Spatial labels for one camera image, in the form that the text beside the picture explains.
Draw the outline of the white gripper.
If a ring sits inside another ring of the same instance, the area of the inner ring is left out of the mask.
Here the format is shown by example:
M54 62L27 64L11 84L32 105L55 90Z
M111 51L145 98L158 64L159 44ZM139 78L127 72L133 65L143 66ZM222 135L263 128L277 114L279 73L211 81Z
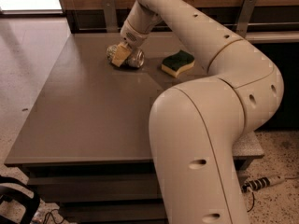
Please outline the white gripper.
M132 53L132 48L140 47L148 38L149 33L148 25L141 21L126 20L121 28L121 37L124 42L116 46L112 63L120 67Z

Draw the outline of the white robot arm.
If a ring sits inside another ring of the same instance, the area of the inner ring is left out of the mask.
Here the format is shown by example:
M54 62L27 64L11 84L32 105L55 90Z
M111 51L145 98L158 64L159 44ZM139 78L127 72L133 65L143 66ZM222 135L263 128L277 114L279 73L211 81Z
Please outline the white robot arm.
M149 143L169 224L250 224L232 146L281 103L278 68L240 35L183 0L135 0L114 64L164 21L206 71L164 91L149 115Z

